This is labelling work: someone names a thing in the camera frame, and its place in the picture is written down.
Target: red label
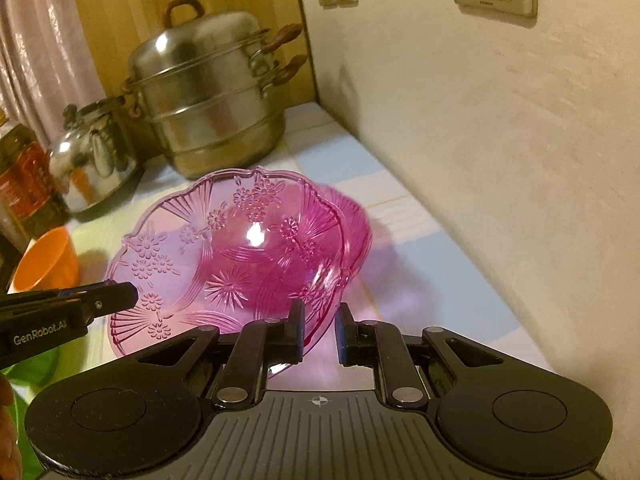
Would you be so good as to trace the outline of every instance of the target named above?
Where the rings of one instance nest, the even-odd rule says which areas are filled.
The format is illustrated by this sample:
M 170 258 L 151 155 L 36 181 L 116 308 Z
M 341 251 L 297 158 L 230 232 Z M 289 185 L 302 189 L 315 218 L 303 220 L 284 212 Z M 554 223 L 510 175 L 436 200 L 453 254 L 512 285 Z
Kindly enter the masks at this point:
M 37 142 L 32 142 L 0 175 L 0 196 L 18 219 L 33 214 L 53 195 L 55 187 L 47 166 L 47 156 Z

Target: blue tile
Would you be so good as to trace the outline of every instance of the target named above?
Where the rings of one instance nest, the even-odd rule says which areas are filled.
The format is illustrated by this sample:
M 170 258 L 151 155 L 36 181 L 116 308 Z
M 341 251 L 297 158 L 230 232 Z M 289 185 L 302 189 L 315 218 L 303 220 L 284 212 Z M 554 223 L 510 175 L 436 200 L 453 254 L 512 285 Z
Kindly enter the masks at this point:
M 337 123 L 287 134 L 286 143 L 303 173 L 316 182 L 335 184 L 384 170 L 382 164 Z
M 488 344 L 520 326 L 445 232 L 398 246 L 374 245 L 362 279 L 384 319 L 405 334 L 436 325 Z

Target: lid handle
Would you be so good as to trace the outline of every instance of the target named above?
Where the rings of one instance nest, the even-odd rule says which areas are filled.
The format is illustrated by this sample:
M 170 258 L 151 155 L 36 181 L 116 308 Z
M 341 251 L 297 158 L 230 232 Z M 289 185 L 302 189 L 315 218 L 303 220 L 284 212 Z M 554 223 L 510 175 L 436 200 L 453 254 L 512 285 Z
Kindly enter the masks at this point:
M 174 23 L 171 19 L 171 11 L 174 10 L 175 7 L 180 7 L 181 5 L 191 6 L 191 8 L 196 11 L 196 17 L 194 20 L 204 16 L 204 7 L 199 0 L 171 0 L 166 4 L 164 13 L 162 14 L 162 24 L 164 25 L 164 28 L 174 27 Z

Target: circular pad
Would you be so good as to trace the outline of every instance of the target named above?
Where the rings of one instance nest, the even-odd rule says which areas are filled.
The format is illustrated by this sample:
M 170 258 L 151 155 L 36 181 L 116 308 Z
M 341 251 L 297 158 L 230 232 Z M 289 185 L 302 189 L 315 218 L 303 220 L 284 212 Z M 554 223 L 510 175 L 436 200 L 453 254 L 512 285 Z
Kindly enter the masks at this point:
M 494 415 L 512 430 L 542 433 L 566 419 L 564 404 L 554 396 L 535 390 L 519 390 L 494 400 Z
M 80 426 L 92 431 L 118 431 L 133 426 L 146 412 L 146 401 L 137 393 L 105 388 L 80 397 L 71 415 Z
M 31 403 L 25 428 L 41 462 L 68 476 L 130 476 L 188 446 L 201 412 L 181 379 L 153 365 L 96 370 Z
M 518 377 L 499 367 L 482 370 L 459 380 L 436 414 L 440 431 L 463 456 L 514 476 L 562 476 L 599 460 L 612 421 L 591 390 L 543 371 Z

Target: stainless steel steamer pot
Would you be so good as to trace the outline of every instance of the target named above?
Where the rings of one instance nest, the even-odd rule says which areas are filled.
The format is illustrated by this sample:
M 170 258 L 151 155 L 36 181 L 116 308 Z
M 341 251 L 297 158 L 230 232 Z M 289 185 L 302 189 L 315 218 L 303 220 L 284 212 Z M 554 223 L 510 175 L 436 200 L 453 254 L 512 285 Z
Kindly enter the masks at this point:
M 182 5 L 196 17 L 174 25 L 172 10 Z M 205 14 L 198 0 L 169 2 L 163 25 L 131 54 L 124 91 L 136 96 L 169 162 L 198 178 L 269 153 L 284 132 L 278 86 L 306 62 L 299 55 L 280 67 L 272 53 L 295 40 L 302 25 L 286 25 L 267 40 L 252 14 Z

